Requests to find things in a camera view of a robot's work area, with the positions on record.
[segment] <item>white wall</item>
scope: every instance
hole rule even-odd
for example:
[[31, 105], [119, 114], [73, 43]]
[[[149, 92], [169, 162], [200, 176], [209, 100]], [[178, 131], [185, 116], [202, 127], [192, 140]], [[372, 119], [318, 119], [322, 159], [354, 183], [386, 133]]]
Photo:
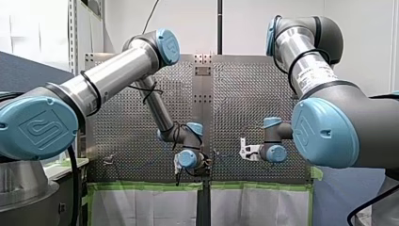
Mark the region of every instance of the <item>white wall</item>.
[[267, 26], [276, 15], [323, 15], [323, 9], [323, 0], [225, 0], [223, 54], [264, 56]]
[[[155, 1], [105, 0], [105, 51], [120, 52], [132, 36], [143, 32]], [[215, 0], [161, 0], [147, 31], [168, 28], [182, 53], [210, 53], [216, 49]]]
[[325, 15], [343, 32], [343, 59], [335, 72], [366, 94], [391, 90], [394, 0], [326, 0]]

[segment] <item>light blue joint cap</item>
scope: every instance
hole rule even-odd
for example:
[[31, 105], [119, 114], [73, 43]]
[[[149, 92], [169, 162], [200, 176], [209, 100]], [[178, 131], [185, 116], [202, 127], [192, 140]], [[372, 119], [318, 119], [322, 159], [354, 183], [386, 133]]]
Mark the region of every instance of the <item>light blue joint cap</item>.
[[167, 29], [156, 30], [156, 44], [159, 54], [167, 65], [173, 65], [180, 59], [180, 47], [174, 34]]
[[0, 155], [15, 160], [40, 160], [64, 152], [74, 141], [78, 121], [58, 99], [38, 96], [0, 108]]
[[187, 126], [190, 127], [197, 135], [202, 136], [202, 124], [196, 122], [188, 122]]
[[187, 169], [193, 169], [197, 165], [197, 156], [191, 150], [182, 150], [178, 155], [180, 166]]
[[266, 36], [266, 55], [271, 57], [273, 56], [273, 45], [275, 44], [274, 41], [274, 33], [276, 32], [273, 28], [275, 19], [273, 19], [268, 26], [267, 29], [267, 36]]
[[318, 166], [348, 168], [359, 155], [359, 139], [351, 121], [336, 105], [308, 98], [293, 112], [294, 143], [303, 157]]
[[270, 128], [270, 127], [278, 125], [280, 123], [282, 123], [282, 120], [279, 117], [264, 118], [263, 119], [263, 129]]
[[273, 145], [266, 152], [266, 159], [271, 163], [281, 163], [287, 160], [287, 150], [281, 145]]

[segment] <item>perforated metal panel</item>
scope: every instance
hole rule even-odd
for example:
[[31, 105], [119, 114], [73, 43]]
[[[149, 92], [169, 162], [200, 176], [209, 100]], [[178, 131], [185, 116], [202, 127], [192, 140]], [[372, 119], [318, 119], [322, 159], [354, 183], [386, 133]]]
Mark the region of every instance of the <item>perforated metal panel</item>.
[[291, 119], [295, 100], [286, 75], [265, 56], [215, 56], [213, 73], [213, 180], [308, 183], [309, 167], [292, 141], [284, 141], [289, 154], [282, 164], [243, 161], [238, 155], [240, 137], [247, 145], [263, 143], [264, 117]]
[[[112, 56], [87, 55], [87, 69]], [[204, 125], [204, 151], [217, 153], [212, 180], [308, 183], [309, 167], [292, 141], [284, 141], [289, 159], [283, 164], [247, 162], [238, 154], [240, 137], [247, 144], [263, 142], [264, 117], [291, 119], [295, 100], [286, 76], [265, 56], [207, 56], [206, 65], [204, 60], [204, 55], [184, 55], [156, 80], [173, 120]], [[173, 156], [179, 149], [172, 152], [171, 144], [158, 141], [156, 129], [137, 90], [126, 89], [108, 101], [88, 121], [87, 150], [95, 156], [88, 179], [174, 182]], [[183, 181], [193, 179], [185, 175]]]
[[[88, 68], [112, 56], [87, 55]], [[189, 58], [183, 56], [178, 64], [155, 75], [173, 120], [180, 123], [190, 121], [193, 115], [193, 65]], [[180, 149], [173, 152], [171, 144], [157, 140], [156, 124], [138, 90], [127, 88], [113, 97], [88, 127], [88, 146], [96, 156], [89, 166], [90, 181], [175, 181], [173, 157]]]

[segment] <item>green tape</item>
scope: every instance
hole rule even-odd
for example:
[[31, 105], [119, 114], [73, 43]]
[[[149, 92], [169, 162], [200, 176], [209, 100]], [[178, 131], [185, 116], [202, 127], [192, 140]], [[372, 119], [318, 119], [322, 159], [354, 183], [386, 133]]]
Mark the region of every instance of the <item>green tape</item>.
[[[278, 183], [265, 182], [212, 182], [211, 189], [228, 190], [228, 189], [244, 189], [256, 188], [267, 190], [284, 190], [284, 191], [308, 191], [309, 192], [309, 211], [308, 222], [312, 224], [312, 207], [313, 207], [313, 185], [284, 185]], [[94, 192], [100, 190], [150, 190], [150, 191], [193, 191], [201, 190], [202, 183], [181, 183], [179, 186], [175, 184], [148, 183], [148, 182], [104, 182], [88, 184], [88, 225], [91, 225], [92, 204]]]
[[88, 188], [93, 190], [190, 191], [201, 190], [202, 183], [180, 183], [179, 186], [176, 186], [176, 184], [119, 181], [88, 184]]
[[321, 181], [323, 179], [323, 172], [316, 167], [311, 167], [311, 178]]
[[309, 211], [308, 211], [308, 222], [309, 226], [313, 225], [313, 186], [309, 190]]
[[95, 191], [94, 189], [88, 186], [88, 226], [91, 226], [94, 191]]
[[88, 196], [82, 197], [82, 206], [86, 205], [88, 203]]
[[212, 182], [211, 188], [217, 190], [257, 188], [266, 190], [310, 191], [312, 185], [284, 185], [266, 182]]

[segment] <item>gray fabric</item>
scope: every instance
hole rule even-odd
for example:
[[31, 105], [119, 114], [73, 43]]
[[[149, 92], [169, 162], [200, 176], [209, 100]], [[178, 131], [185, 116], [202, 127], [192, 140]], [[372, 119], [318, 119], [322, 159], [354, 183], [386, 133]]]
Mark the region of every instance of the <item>gray fabric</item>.
[[309, 195], [254, 188], [213, 190], [212, 225], [307, 226]]
[[195, 226], [197, 191], [97, 191], [93, 226]]

